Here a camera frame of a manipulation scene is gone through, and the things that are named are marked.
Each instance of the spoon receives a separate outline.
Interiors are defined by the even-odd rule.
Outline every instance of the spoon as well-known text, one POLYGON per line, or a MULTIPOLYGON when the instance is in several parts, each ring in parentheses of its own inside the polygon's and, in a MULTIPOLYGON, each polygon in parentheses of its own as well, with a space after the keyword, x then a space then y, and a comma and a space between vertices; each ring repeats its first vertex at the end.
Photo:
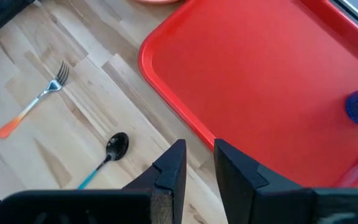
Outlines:
POLYGON ((78 189, 84 189, 98 171, 109 161, 117 161, 124 157, 128 150, 129 138, 125 133, 117 133, 113 135, 106 145, 106 158, 100 165, 82 182, 78 189))

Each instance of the fork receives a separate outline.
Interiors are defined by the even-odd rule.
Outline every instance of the fork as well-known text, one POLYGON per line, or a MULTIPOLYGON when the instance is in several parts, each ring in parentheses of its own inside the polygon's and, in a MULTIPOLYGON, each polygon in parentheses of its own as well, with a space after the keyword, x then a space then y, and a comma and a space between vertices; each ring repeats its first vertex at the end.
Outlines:
POLYGON ((62 66, 60 67, 56 78, 50 81, 48 87, 40 95, 38 95, 26 108, 24 108, 24 110, 19 115, 17 115, 10 122, 0 128, 0 139, 7 138, 13 132, 13 130, 16 129, 24 116, 38 103, 38 101, 40 101, 43 96, 46 96, 47 93, 61 90, 63 88, 63 85, 67 81, 68 72, 68 66, 66 65, 66 63, 62 62, 62 66))

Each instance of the wood grain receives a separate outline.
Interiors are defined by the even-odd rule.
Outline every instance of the wood grain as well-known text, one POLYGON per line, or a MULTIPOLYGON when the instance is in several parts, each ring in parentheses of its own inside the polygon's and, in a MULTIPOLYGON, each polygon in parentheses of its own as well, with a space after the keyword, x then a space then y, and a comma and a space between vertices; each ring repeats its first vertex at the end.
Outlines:
POLYGON ((178 138, 188 146, 183 223, 227 223, 213 157, 144 81, 142 41, 180 6, 132 0, 44 0, 0 30, 0 126, 15 117, 58 72, 67 85, 42 100, 0 140, 0 197, 27 189, 74 189, 104 159, 120 131, 130 148, 104 167, 92 189, 118 189, 178 138))

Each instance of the red tray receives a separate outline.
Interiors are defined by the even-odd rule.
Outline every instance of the red tray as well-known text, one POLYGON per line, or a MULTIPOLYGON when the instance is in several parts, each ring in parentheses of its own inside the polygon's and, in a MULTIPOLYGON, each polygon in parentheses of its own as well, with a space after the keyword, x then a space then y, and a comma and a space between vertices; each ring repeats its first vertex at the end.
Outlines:
POLYGON ((358 185, 358 27, 329 1, 190 0, 144 42, 146 80, 213 149, 301 185, 358 185))

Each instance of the fork tines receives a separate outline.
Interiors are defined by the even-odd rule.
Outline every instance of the fork tines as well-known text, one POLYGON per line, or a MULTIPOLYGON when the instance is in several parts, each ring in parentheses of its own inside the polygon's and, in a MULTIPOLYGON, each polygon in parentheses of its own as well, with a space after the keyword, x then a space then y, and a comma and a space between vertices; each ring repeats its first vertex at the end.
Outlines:
POLYGON ((56 76, 56 81, 58 81, 59 84, 64 85, 67 80, 69 71, 70 69, 68 68, 67 64, 65 62, 62 62, 62 66, 60 67, 59 72, 56 76))

